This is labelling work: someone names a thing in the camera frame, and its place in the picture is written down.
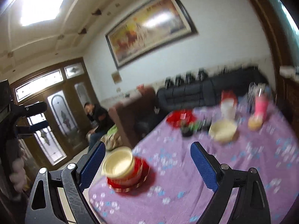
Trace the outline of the pink gloved left hand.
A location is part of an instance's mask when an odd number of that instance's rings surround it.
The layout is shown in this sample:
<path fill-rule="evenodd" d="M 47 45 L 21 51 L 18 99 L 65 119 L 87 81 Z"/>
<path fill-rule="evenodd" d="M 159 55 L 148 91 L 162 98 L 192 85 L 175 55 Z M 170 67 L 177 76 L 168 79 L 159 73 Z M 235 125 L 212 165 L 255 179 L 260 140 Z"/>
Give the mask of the pink gloved left hand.
<path fill-rule="evenodd" d="M 12 183 L 11 197 L 12 201 L 21 199 L 21 192 L 27 184 L 25 161 L 32 157 L 27 145 L 23 139 L 13 139 L 8 145 L 8 159 L 11 173 L 9 180 Z"/>

